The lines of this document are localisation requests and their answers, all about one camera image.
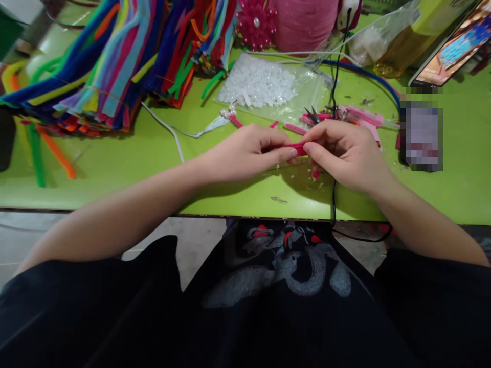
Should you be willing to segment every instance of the bag of white beads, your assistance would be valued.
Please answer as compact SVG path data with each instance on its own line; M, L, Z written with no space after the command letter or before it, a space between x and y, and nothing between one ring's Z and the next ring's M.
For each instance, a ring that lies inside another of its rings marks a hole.
M241 54L215 101L280 122L294 122L305 108L322 105L326 92L319 75L301 65L285 65Z

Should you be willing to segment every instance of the person's left hand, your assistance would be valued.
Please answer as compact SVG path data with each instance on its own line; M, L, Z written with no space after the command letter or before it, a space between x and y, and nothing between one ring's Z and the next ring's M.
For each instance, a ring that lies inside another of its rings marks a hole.
M294 159L297 150L284 147L290 143L285 132L251 124L195 160L210 183L242 181Z

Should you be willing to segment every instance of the scissors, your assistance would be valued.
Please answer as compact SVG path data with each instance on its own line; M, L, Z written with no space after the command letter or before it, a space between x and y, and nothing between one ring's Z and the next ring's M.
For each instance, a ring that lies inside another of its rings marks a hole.
M316 110L314 109L313 106L312 106L312 112L307 110L307 108L305 108L305 111L307 111L308 117L312 120L314 125L317 125L321 122L321 119L319 118L319 115L317 115Z

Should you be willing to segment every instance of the phone screen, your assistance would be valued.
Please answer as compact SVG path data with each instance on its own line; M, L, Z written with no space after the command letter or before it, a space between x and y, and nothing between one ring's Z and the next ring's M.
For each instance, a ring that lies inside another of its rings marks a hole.
M491 0L482 1L450 36L411 86L443 86L491 38Z

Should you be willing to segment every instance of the plastic bag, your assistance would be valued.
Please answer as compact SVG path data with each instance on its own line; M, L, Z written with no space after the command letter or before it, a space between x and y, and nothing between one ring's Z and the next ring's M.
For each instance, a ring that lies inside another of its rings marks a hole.
M319 107L323 78L300 65L272 63L248 54L235 62L215 101L280 122L296 122L304 109Z
M409 25L418 3L419 0L412 0L392 13L382 16L376 22L351 37L347 42L351 58L360 66L373 65L375 63L374 60L380 59L385 53L390 42ZM316 48L316 52L305 59L304 65L316 70L329 52L339 51L343 36L342 32L333 31Z
M392 40L411 23L418 3L419 0L413 0L356 33L348 42L350 56L361 66L375 64Z

